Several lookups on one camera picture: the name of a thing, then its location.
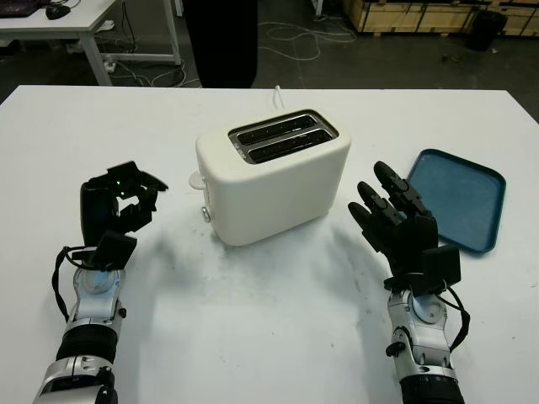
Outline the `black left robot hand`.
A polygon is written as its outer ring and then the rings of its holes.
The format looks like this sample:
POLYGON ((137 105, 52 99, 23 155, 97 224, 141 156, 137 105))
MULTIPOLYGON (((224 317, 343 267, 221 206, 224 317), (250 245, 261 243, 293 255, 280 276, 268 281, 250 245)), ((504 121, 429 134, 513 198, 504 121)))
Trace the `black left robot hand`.
POLYGON ((81 230, 86 246, 97 245, 106 231, 125 235, 152 221, 157 195, 168 190, 161 179, 133 161, 90 178, 80 189, 81 230))

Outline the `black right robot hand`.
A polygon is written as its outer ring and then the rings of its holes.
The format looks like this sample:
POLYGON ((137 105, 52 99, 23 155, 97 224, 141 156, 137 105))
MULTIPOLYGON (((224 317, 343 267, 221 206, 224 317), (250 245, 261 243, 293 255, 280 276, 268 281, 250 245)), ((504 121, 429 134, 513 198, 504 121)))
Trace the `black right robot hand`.
POLYGON ((363 237, 389 263, 392 277, 384 281, 384 288, 407 289, 409 280, 422 273, 422 253, 438 247, 437 222, 418 191, 390 166, 378 161, 374 173, 388 197, 361 181, 357 191, 364 203, 350 202, 348 209, 363 237))

